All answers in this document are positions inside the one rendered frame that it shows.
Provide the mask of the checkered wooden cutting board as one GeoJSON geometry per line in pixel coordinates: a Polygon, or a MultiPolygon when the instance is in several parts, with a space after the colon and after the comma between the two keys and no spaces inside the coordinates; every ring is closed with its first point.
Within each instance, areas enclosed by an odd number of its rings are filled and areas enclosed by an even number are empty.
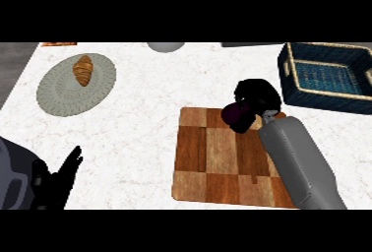
{"type": "Polygon", "coordinates": [[[258,139],[261,121],[242,134],[217,108],[180,109],[171,197],[178,201],[292,208],[258,139]]]}

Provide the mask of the dark purple eggplant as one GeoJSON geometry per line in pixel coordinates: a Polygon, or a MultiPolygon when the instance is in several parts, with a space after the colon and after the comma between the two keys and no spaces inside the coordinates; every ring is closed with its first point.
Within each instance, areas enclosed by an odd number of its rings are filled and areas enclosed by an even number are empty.
{"type": "Polygon", "coordinates": [[[232,130],[243,134],[255,120],[255,114],[251,112],[246,103],[229,104],[221,111],[221,118],[232,130]]]}

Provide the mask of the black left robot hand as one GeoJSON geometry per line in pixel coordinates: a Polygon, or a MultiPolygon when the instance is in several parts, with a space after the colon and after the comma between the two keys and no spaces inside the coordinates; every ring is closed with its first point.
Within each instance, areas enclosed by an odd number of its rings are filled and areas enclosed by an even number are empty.
{"type": "Polygon", "coordinates": [[[31,182],[34,191],[32,210],[59,211],[65,208],[81,162],[83,156],[80,147],[75,147],[71,151],[54,173],[49,172],[47,163],[41,159],[34,161],[31,182]]]}

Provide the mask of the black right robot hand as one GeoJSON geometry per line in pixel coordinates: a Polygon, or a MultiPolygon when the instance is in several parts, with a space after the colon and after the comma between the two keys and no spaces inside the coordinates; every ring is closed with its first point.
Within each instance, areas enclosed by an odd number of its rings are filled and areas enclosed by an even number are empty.
{"type": "Polygon", "coordinates": [[[246,79],[238,82],[233,97],[238,105],[238,120],[232,129],[243,134],[255,116],[261,116],[267,110],[280,112],[280,95],[266,80],[246,79]]]}

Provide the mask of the dark blue wicker basket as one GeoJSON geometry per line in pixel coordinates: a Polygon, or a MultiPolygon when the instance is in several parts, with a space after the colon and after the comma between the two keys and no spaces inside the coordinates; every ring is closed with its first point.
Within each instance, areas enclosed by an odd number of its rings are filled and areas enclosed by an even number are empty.
{"type": "Polygon", "coordinates": [[[286,42],[277,69],[288,105],[372,115],[372,49],[331,42],[286,42]]]}

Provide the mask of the grey round object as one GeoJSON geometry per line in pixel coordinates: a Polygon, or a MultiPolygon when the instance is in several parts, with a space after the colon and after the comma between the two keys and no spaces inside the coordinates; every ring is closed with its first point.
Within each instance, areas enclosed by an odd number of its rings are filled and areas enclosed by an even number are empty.
{"type": "Polygon", "coordinates": [[[149,42],[147,47],[161,53],[174,52],[184,45],[183,42],[149,42]]]}

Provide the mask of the dark grey flat object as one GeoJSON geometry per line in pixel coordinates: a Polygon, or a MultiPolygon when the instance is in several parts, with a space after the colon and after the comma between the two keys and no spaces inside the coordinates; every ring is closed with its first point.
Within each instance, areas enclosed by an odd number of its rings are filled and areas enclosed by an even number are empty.
{"type": "Polygon", "coordinates": [[[285,42],[221,42],[223,48],[282,45],[285,42]]]}

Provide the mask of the brown croissant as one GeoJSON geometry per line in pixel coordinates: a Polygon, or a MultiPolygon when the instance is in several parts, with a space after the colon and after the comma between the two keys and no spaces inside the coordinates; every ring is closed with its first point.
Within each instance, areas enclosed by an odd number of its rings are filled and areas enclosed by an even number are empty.
{"type": "Polygon", "coordinates": [[[80,86],[85,87],[93,74],[93,62],[87,55],[83,55],[72,65],[72,74],[80,86]]]}

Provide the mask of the round grey woven placemat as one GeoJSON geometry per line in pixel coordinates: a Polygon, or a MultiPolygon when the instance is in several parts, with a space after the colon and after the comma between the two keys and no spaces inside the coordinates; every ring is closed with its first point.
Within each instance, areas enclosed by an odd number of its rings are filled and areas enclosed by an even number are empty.
{"type": "Polygon", "coordinates": [[[37,103],[41,110],[53,116],[68,117],[88,111],[106,98],[116,82],[116,68],[112,60],[102,54],[77,54],[63,59],[46,72],[37,89],[37,103]],[[72,65],[87,56],[93,72],[87,86],[83,87],[72,73],[72,65]]]}

